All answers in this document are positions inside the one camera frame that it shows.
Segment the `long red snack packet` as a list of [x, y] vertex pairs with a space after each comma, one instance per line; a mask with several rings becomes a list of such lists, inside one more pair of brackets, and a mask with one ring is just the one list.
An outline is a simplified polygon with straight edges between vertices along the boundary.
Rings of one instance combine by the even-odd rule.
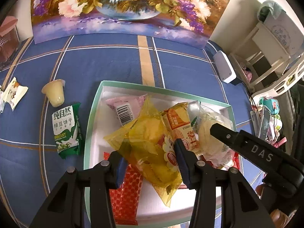
[[110, 190], [112, 211], [116, 224], [138, 225], [137, 210], [143, 177], [129, 164], [119, 189]]

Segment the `green white biscuit packet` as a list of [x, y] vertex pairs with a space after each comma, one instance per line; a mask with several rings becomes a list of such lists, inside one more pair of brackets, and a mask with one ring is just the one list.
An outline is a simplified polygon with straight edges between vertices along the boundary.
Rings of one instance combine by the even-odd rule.
[[79, 107], [78, 102], [55, 111], [51, 116], [57, 152], [62, 159], [71, 155], [80, 155], [82, 150], [83, 136], [78, 116]]

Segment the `yellow chips bag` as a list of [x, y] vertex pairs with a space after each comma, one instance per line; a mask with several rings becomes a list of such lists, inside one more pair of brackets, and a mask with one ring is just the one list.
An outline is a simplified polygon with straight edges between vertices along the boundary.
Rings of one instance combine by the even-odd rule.
[[166, 206], [182, 183], [174, 142], [160, 112], [147, 96], [139, 116], [104, 140], [153, 186]]

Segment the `beige orange egg roll packet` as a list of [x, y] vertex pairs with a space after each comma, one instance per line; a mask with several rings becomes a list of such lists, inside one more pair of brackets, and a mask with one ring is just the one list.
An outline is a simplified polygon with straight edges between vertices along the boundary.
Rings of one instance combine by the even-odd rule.
[[191, 126], [188, 114], [188, 102], [180, 102], [160, 112], [163, 121], [172, 137], [181, 139], [186, 150], [192, 151], [198, 157], [202, 155], [198, 139]]

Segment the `pink snack packet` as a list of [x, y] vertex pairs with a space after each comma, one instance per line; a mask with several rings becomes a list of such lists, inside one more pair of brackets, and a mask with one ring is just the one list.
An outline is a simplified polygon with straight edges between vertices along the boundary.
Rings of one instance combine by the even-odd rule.
[[106, 104], [116, 112], [121, 126], [124, 126], [139, 116], [146, 97], [146, 94], [141, 96], [120, 96], [107, 99]]

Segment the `white green cracker packet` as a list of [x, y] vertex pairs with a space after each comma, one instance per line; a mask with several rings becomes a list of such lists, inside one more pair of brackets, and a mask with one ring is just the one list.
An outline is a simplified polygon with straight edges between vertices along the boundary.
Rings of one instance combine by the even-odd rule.
[[6, 94], [2, 91], [2, 86], [0, 86], [0, 113], [3, 113], [6, 105]]

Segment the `black smartphone on stand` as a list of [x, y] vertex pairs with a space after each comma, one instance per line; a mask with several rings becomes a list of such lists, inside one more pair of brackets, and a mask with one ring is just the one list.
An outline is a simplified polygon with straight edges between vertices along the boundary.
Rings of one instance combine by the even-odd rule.
[[267, 132], [269, 128], [269, 121], [271, 117], [271, 112], [268, 107], [263, 106], [261, 112], [261, 119], [260, 119], [260, 126], [258, 132], [258, 138], [266, 141], [267, 139]]

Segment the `teal rimmed white tray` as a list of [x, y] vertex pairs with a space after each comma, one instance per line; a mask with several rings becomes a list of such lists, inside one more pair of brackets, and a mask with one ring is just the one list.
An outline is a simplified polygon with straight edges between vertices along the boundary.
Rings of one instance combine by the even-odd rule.
[[183, 182], [174, 144], [202, 153], [201, 109], [235, 129], [232, 107], [212, 99], [133, 83], [102, 81], [93, 100], [84, 168], [116, 151], [143, 176], [136, 220], [140, 227], [169, 227], [191, 219], [196, 190]]

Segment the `white phone stand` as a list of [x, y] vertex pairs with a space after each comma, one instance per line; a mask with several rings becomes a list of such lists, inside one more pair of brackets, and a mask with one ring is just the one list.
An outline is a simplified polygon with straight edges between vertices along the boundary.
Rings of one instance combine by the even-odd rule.
[[251, 120], [253, 122], [253, 129], [255, 136], [258, 137], [260, 129], [260, 116], [258, 111], [250, 111]]

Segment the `blue plaid tablecloth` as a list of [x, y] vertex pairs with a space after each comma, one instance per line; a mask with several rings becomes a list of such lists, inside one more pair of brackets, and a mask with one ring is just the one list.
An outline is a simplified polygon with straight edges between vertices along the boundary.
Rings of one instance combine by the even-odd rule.
[[36, 44], [27, 39], [1, 70], [1, 84], [13, 78], [28, 87], [15, 109], [1, 114], [1, 200], [18, 227], [28, 227], [48, 192], [68, 166], [83, 167], [82, 155], [63, 160], [51, 126], [54, 108], [42, 87], [65, 81], [65, 105], [80, 103], [81, 131], [86, 132], [91, 106], [104, 80], [156, 86], [205, 97], [232, 106], [236, 127], [253, 133], [251, 105], [242, 84], [219, 81], [214, 42], [204, 49], [124, 34], [68, 36]]

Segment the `white rectangular device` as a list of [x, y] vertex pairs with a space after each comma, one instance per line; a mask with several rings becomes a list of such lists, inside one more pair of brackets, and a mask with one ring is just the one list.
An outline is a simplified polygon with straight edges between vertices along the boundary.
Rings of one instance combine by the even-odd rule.
[[214, 56], [214, 63], [221, 81], [231, 83], [237, 75], [230, 63], [227, 55], [223, 51], [218, 51]]

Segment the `white orange snack packet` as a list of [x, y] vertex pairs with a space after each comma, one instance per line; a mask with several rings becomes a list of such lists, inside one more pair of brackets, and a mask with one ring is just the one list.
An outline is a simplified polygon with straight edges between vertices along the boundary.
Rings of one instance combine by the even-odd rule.
[[23, 98], [23, 96], [27, 93], [27, 91], [28, 87], [20, 85], [16, 77], [14, 77], [4, 91], [3, 101], [8, 103], [12, 111], [14, 111], [15, 107]]

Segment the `white wooden shelf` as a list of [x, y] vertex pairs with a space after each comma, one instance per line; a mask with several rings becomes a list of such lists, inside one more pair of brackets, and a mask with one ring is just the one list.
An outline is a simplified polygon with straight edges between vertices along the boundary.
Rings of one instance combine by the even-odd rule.
[[264, 1], [257, 18], [228, 56], [255, 103], [284, 94], [303, 77], [303, 32], [275, 1]]

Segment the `pink wrapped flower bouquet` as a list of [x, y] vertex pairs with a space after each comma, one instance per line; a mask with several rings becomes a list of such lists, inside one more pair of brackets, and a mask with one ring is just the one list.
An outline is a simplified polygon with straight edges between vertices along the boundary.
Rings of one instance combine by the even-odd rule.
[[20, 44], [17, 22], [16, 17], [8, 15], [1, 24], [1, 64], [12, 56]]

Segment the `floral oil painting canvas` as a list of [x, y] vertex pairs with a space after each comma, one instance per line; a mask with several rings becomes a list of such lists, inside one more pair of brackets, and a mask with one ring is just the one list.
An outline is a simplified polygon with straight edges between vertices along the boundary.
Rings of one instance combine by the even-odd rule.
[[31, 0], [36, 43], [123, 33], [205, 47], [230, 0]]

